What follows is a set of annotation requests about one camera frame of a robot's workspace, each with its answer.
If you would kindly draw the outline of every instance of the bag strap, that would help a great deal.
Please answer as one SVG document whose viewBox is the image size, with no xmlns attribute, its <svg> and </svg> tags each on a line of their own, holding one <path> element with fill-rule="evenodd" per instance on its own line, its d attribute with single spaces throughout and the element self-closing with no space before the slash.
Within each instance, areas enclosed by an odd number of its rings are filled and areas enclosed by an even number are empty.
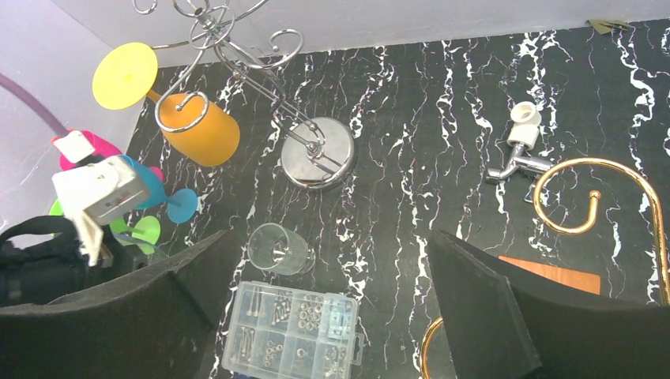
<svg viewBox="0 0 670 379">
<path fill-rule="evenodd" d="M 18 235 L 48 235 L 63 233 L 77 239 L 77 229 L 63 216 L 37 216 L 10 227 L 0 235 L 0 246 Z"/>
</svg>

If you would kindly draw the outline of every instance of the brass curved rod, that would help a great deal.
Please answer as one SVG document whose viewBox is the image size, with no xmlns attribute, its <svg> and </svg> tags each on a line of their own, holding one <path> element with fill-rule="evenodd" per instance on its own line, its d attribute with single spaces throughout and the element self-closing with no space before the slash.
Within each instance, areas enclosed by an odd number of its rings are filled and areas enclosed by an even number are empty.
<svg viewBox="0 0 670 379">
<path fill-rule="evenodd" d="M 653 234 L 656 239 L 656 272 L 658 275 L 658 285 L 661 289 L 661 304 L 667 306 L 670 304 L 670 287 L 668 287 L 670 279 L 668 278 L 668 255 L 665 250 L 665 232 L 663 226 L 663 212 L 661 211 L 661 201 L 658 199 L 658 195 L 656 194 L 656 191 L 653 189 L 653 187 L 637 171 L 623 166 L 621 163 L 601 158 L 584 157 L 569 159 L 565 162 L 558 163 L 537 179 L 535 191 L 533 192 L 533 207 L 535 208 L 535 212 L 540 217 L 542 222 L 546 223 L 551 229 L 558 231 L 559 233 L 564 233 L 566 235 L 580 235 L 581 233 L 587 232 L 589 229 L 591 229 L 591 227 L 593 227 L 593 225 L 596 223 L 600 192 L 596 190 L 591 191 L 591 194 L 589 195 L 589 216 L 579 227 L 562 227 L 557 223 L 554 223 L 549 219 L 547 214 L 544 213 L 542 204 L 540 203 L 540 195 L 544 185 L 549 182 L 551 177 L 556 172 L 564 170 L 568 167 L 585 164 L 612 168 L 618 172 L 628 175 L 642 187 L 642 190 L 649 198 L 653 219 Z"/>
<path fill-rule="evenodd" d="M 435 333 L 442 327 L 443 324 L 444 319 L 442 316 L 440 316 L 436 318 L 435 321 L 431 322 L 430 325 L 428 325 L 426 332 L 423 334 L 423 340 L 421 340 L 421 350 L 419 354 L 419 358 L 421 359 L 419 362 L 421 368 L 421 377 L 423 379 L 431 379 L 431 371 L 428 369 L 428 348 L 431 346 L 431 342 L 433 341 L 433 337 L 435 337 Z"/>
</svg>

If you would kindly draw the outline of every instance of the chrome scroll wire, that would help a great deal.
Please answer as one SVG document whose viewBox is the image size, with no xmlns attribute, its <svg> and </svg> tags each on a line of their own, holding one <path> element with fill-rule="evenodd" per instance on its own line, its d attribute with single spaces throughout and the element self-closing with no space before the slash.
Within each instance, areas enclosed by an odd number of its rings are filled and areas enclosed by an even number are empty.
<svg viewBox="0 0 670 379">
<path fill-rule="evenodd" d="M 193 26 L 190 29 L 190 38 L 189 38 L 189 43 L 195 47 L 196 49 L 199 50 L 198 55 L 195 57 L 195 60 L 193 63 L 190 64 L 190 66 L 186 69 L 184 73 L 182 73 L 181 77 L 158 99 L 156 102 L 156 107 L 154 110 L 154 115 L 156 117 L 156 123 L 158 126 L 169 133 L 181 133 L 185 132 L 194 126 L 196 126 L 202 119 L 205 117 L 207 114 L 207 111 L 209 110 L 209 98 L 204 92 L 201 91 L 196 91 L 196 92 L 191 92 L 186 97 L 182 100 L 181 103 L 179 103 L 177 106 L 175 106 L 175 109 L 177 111 L 181 111 L 188 102 L 190 102 L 194 97 L 201 97 L 204 103 L 204 106 L 202 108 L 202 111 L 200 112 L 199 116 L 195 118 L 191 123 L 189 123 L 186 126 L 181 126 L 179 128 L 170 128 L 166 126 L 163 123 L 163 120 L 160 117 L 160 110 L 162 109 L 163 102 L 168 98 L 173 92 L 179 88 L 182 83 L 190 76 L 190 74 L 193 72 L 195 69 L 195 66 L 202 60 L 202 56 L 205 54 L 205 51 L 210 48 L 215 46 L 217 43 L 221 43 L 224 39 L 228 38 L 228 35 L 230 35 L 230 32 L 235 26 L 235 14 L 234 12 L 228 8 L 228 3 L 229 0 L 226 1 L 225 5 L 222 6 L 215 6 L 215 7 L 210 7 L 209 5 L 209 0 L 204 0 L 205 7 L 198 7 L 193 3 L 193 0 L 186 0 L 188 4 L 191 6 L 193 9 L 192 13 L 189 13 L 188 11 L 185 11 L 182 7 L 180 7 L 177 4 L 176 0 L 172 0 L 172 5 L 177 9 L 177 12 L 182 14 L 183 16 L 189 17 L 189 18 L 195 18 L 196 21 L 194 22 Z M 137 7 L 137 0 L 133 0 L 133 7 L 135 8 L 136 11 L 138 11 L 140 14 L 149 14 L 153 12 L 153 10 L 156 8 L 158 0 L 153 0 L 153 4 L 150 8 L 142 10 L 138 9 Z M 216 11 L 220 11 L 218 17 L 213 17 L 211 13 L 214 13 Z M 230 22 L 226 23 L 226 25 L 229 25 L 227 28 L 225 26 L 222 26 L 224 23 L 222 22 L 224 16 L 226 13 L 230 12 L 232 14 L 232 19 Z M 202 45 L 197 45 L 195 43 L 195 38 L 193 36 L 195 28 L 197 26 L 200 26 L 202 29 L 205 30 L 205 42 Z"/>
<path fill-rule="evenodd" d="M 253 12 L 256 12 L 260 7 L 264 6 L 269 0 L 260 0 L 259 2 L 256 3 L 256 5 L 252 6 L 249 8 L 246 12 L 240 14 L 239 16 L 235 17 L 235 21 L 240 21 L 244 17 L 249 16 Z M 140 7 L 137 5 L 137 0 L 133 0 L 133 7 L 135 8 L 135 11 L 139 14 L 150 14 L 153 12 L 156 7 L 158 6 L 158 0 L 153 0 L 152 5 L 147 8 L 147 9 L 140 9 Z M 224 23 L 221 25 L 223 27 L 228 26 L 230 23 L 233 21 L 224 21 Z M 207 32 L 201 33 L 193 38 L 193 41 L 197 41 L 199 39 L 205 38 L 207 36 Z M 162 49 L 172 49 L 173 47 L 180 47 L 180 46 L 186 46 L 190 43 L 190 41 L 182 41 L 182 42 L 177 42 L 177 43 L 169 43 L 167 45 L 156 45 L 152 46 L 151 48 L 153 50 L 162 50 Z"/>
<path fill-rule="evenodd" d="M 295 139 L 300 144 L 305 146 L 310 161 L 316 167 L 320 168 L 324 172 L 334 174 L 334 171 L 330 170 L 328 167 L 324 167 L 317 161 L 317 159 L 327 159 L 338 166 L 342 165 L 342 163 L 337 162 L 336 160 L 324 154 L 323 145 L 326 142 L 326 136 L 318 128 L 315 122 L 313 122 L 309 117 L 307 117 L 301 110 L 295 107 L 292 103 L 286 101 L 286 91 L 284 90 L 284 87 L 281 85 L 277 75 L 271 71 L 271 69 L 275 69 L 288 63 L 302 50 L 304 45 L 303 34 L 295 29 L 284 29 L 278 32 L 274 32 L 269 37 L 269 43 L 272 46 L 273 51 L 277 52 L 280 50 L 280 48 L 275 44 L 276 39 L 279 38 L 280 36 L 293 34 L 294 36 L 297 36 L 299 38 L 299 41 L 295 49 L 293 49 L 291 53 L 286 54 L 279 61 L 264 64 L 263 61 L 252 55 L 250 52 L 248 52 L 248 50 L 245 47 L 242 47 L 237 43 L 232 42 L 229 38 L 229 35 L 236 21 L 241 20 L 244 17 L 252 14 L 255 10 L 257 10 L 258 8 L 263 6 L 266 2 L 268 2 L 268 0 L 259 1 L 258 3 L 256 3 L 256 5 L 254 5 L 253 7 L 251 7 L 238 17 L 235 15 L 232 9 L 228 7 L 229 0 L 227 0 L 225 4 L 222 6 L 214 6 L 214 7 L 210 6 L 209 0 L 202 0 L 202 1 L 205 3 L 204 7 L 196 6 L 193 3 L 193 0 L 186 0 L 186 2 L 188 2 L 188 4 L 191 6 L 193 10 L 193 12 L 190 13 L 184 10 L 182 7 L 180 7 L 177 4 L 176 0 L 172 0 L 172 5 L 180 14 L 182 14 L 185 17 L 196 19 L 196 21 L 194 22 L 193 26 L 190 29 L 189 40 L 184 41 L 183 43 L 173 43 L 171 45 L 163 45 L 162 47 L 154 47 L 154 49 L 157 49 L 157 48 L 177 47 L 177 46 L 183 46 L 185 44 L 190 44 L 192 47 L 199 50 L 198 56 L 196 56 L 193 63 L 191 63 L 191 65 L 186 69 L 186 71 L 181 75 L 181 77 L 160 97 L 158 102 L 156 102 L 155 116 L 156 116 L 156 122 L 158 123 L 159 127 L 162 130 L 169 133 L 180 133 L 193 128 L 205 117 L 207 111 L 209 110 L 209 98 L 205 93 L 199 91 L 189 93 L 184 98 L 184 100 L 175 107 L 177 111 L 181 111 L 186 106 L 186 104 L 189 101 L 191 101 L 194 97 L 201 97 L 203 99 L 205 106 L 203 107 L 202 112 L 195 120 L 193 120 L 190 124 L 186 126 L 182 126 L 176 129 L 172 129 L 165 126 L 165 124 L 163 124 L 162 120 L 160 119 L 159 110 L 161 109 L 163 102 L 166 100 L 166 98 L 170 96 L 170 94 L 172 94 L 174 91 L 176 91 L 177 88 L 179 88 L 181 84 L 190 76 L 195 66 L 201 61 L 205 51 L 213 47 L 216 56 L 221 60 L 221 62 L 226 67 L 228 67 L 233 72 L 234 75 L 240 77 L 244 82 L 248 83 L 252 88 L 256 89 L 262 95 L 273 101 L 273 106 L 271 108 L 271 115 L 273 121 L 291 138 Z M 140 9 L 139 6 L 137 5 L 137 0 L 133 0 L 133 7 L 140 14 L 150 14 L 156 9 L 157 3 L 158 0 L 153 0 L 152 5 L 148 9 Z M 213 17 L 211 13 L 214 13 L 216 11 L 220 11 L 220 13 L 218 17 Z M 232 18 L 228 21 L 224 21 L 223 18 L 228 12 L 232 14 Z M 194 32 L 197 26 L 200 26 L 203 30 L 205 30 L 205 32 L 197 36 L 194 36 Z M 201 39 L 202 37 L 205 37 L 205 42 L 201 45 L 197 45 L 195 42 Z M 225 57 L 223 51 L 221 50 L 222 47 L 226 47 L 227 49 L 229 49 L 241 61 L 241 63 L 244 66 L 250 69 L 255 69 L 259 71 L 263 76 L 265 76 L 270 81 L 270 83 L 272 83 L 273 87 L 277 90 L 279 95 L 275 94 L 273 91 L 263 87 L 262 84 L 253 80 L 251 77 L 249 77 L 246 73 L 243 72 L 244 70 L 238 69 L 229 59 Z M 282 109 L 283 111 L 287 112 L 295 120 L 304 123 L 307 126 L 307 128 L 314 134 L 317 141 L 316 142 L 308 141 L 304 137 L 295 133 L 291 127 L 285 126 L 284 122 L 282 121 L 282 119 L 278 114 L 279 109 Z"/>
</svg>

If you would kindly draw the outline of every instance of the faucet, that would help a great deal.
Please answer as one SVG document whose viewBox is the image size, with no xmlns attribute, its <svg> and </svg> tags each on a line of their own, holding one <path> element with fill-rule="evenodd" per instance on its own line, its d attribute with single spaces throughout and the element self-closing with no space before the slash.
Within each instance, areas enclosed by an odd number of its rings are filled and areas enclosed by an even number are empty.
<svg viewBox="0 0 670 379">
<path fill-rule="evenodd" d="M 540 136 L 542 116 L 537 111 L 535 104 L 524 101 L 515 105 L 510 112 L 510 117 L 514 121 L 514 126 L 507 138 L 507 144 L 512 147 L 512 152 L 502 170 L 496 168 L 486 170 L 486 182 L 489 184 L 498 184 L 509 178 L 516 170 L 521 170 L 528 176 L 537 177 L 547 172 L 552 166 L 548 160 L 524 154 L 533 150 Z"/>
</svg>

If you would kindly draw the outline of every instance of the purple hose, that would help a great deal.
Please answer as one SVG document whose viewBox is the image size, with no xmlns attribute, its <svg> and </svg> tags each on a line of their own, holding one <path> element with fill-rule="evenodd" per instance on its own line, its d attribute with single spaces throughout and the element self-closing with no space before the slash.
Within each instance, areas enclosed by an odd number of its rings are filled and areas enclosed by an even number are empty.
<svg viewBox="0 0 670 379">
<path fill-rule="evenodd" d="M 14 96 L 19 98 L 25 105 L 29 106 L 44 122 L 49 125 L 51 130 L 59 137 L 66 137 L 68 134 L 65 126 L 52 114 L 35 96 L 31 95 L 23 87 L 18 85 L 15 81 L 9 79 L 0 73 L 0 86 L 11 92 Z"/>
</svg>

